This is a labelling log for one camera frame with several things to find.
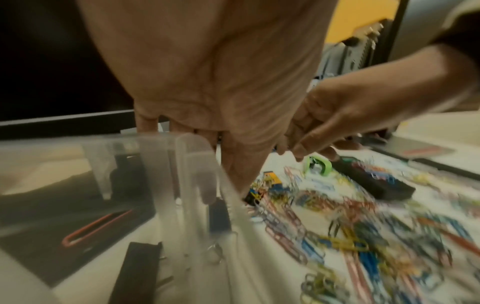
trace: clear plastic container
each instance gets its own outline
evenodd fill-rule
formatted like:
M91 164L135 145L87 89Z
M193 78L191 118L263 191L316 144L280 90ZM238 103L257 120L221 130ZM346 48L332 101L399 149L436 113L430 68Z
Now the clear plastic container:
M283 284L201 137L0 144L2 304L298 302Z

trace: person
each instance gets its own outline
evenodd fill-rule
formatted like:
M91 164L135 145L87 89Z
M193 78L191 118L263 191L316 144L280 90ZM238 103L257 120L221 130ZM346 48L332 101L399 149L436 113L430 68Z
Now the person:
M306 96L336 1L77 4L134 99L138 131L156 131L164 115L171 131L202 135L213 148L221 134L222 166L240 193L276 144L298 159L314 151L334 158L332 145L355 147L344 137L448 108L480 83L478 59L455 42L462 34L446 31L450 36L408 58L322 81ZM477 4L457 15L478 20L469 13Z

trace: green object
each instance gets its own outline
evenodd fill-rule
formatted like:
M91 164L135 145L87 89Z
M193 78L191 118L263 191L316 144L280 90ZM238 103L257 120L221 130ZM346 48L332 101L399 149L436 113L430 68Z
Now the green object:
M332 163L326 158L319 156L307 156L303 160L303 173L307 174L314 167L320 167L320 175L327 176L332 171Z

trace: yellow wall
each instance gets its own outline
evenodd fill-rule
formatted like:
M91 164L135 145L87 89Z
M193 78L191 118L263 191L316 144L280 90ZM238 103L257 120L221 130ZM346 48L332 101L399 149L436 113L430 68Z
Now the yellow wall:
M384 18L393 19L398 4L398 0L339 0L326 42L339 42L350 37L360 26Z

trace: fingernail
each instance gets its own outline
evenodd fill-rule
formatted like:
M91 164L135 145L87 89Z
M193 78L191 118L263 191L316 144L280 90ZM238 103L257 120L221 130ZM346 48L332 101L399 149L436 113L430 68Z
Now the fingernail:
M302 144L297 144L296 146L294 146L291 152L293 153L295 158L304 158L307 155L307 150Z

